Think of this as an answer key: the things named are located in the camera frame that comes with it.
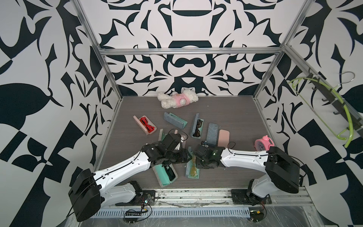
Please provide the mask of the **grey case white glasses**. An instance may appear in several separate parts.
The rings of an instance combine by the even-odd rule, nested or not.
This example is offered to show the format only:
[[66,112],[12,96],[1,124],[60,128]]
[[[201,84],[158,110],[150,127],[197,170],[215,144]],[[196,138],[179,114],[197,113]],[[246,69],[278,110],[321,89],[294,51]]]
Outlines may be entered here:
[[218,139],[219,125],[215,123],[209,123],[208,132],[206,137],[206,144],[209,146],[216,146]]

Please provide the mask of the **pink case thin glasses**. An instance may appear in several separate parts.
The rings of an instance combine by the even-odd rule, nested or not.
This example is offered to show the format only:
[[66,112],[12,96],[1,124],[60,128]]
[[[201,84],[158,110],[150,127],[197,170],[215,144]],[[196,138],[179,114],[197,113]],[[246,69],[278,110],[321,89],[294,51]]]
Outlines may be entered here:
[[219,130],[217,146],[227,148],[230,142],[229,140],[230,132],[227,130]]

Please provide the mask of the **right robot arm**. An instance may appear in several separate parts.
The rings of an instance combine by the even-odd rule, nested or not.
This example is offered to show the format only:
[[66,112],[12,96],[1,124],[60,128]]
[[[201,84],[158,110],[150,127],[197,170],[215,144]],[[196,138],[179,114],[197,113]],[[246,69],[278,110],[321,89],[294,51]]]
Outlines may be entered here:
[[241,167],[257,170],[264,175],[252,179],[245,195],[246,203],[256,204],[270,193],[299,192],[300,164],[278,147],[262,151],[240,151],[225,147],[198,145],[193,151],[199,169]]

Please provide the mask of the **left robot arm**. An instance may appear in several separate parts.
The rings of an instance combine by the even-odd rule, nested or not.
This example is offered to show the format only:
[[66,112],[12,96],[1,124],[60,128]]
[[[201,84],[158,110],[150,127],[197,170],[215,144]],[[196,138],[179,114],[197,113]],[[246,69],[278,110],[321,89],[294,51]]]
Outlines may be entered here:
[[144,145],[135,155],[114,166],[92,172],[85,169],[79,173],[68,196],[71,201],[69,215],[83,222],[101,208],[116,203],[129,203],[141,191],[138,184],[118,184],[157,165],[186,163],[189,152],[183,147],[188,138],[169,133],[163,140]]

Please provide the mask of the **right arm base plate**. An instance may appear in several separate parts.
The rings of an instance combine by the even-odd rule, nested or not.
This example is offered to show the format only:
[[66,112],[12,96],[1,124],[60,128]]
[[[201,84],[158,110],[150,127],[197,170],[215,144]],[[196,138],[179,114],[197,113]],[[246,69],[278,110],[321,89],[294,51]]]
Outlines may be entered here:
[[247,189],[232,189],[231,190],[231,198],[234,204],[243,204],[243,205],[261,205],[271,204],[271,198],[266,196],[264,198],[260,198],[253,193],[249,192]]

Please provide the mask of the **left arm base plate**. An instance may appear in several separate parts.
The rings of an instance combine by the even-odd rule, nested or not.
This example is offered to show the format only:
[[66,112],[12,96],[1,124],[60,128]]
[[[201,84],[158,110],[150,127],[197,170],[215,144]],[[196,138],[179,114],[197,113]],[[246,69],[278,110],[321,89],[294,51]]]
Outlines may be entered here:
[[141,206],[144,202],[147,202],[148,205],[154,205],[155,196],[155,190],[143,190],[141,193],[136,194],[130,202],[116,203],[115,206]]

